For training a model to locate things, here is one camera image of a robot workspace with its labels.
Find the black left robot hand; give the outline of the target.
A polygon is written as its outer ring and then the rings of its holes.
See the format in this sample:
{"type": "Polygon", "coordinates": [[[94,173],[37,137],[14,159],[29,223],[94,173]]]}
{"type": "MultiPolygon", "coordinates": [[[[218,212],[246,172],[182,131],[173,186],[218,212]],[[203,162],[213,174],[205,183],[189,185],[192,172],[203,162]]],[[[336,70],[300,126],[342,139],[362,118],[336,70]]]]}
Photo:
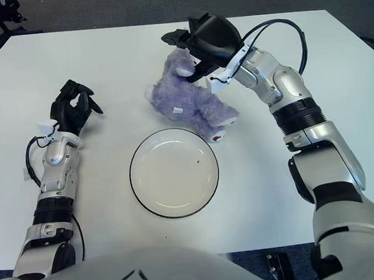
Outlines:
{"type": "Polygon", "coordinates": [[[103,114],[99,105],[92,99],[91,89],[68,80],[60,89],[50,110],[50,118],[59,124],[59,131],[79,136],[92,111],[103,114]]]}

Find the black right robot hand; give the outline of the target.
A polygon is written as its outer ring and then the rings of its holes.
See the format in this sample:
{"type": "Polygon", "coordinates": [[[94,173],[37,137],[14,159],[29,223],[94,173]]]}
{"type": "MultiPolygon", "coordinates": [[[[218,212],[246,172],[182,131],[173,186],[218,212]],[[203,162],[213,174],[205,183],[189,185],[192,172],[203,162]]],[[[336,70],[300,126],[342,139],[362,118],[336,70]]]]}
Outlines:
{"type": "Polygon", "coordinates": [[[188,17],[189,29],[176,29],[161,37],[166,44],[188,49],[200,60],[194,73],[187,77],[193,83],[217,68],[228,66],[233,56],[244,46],[236,27],[225,17],[198,12],[188,17]]]}

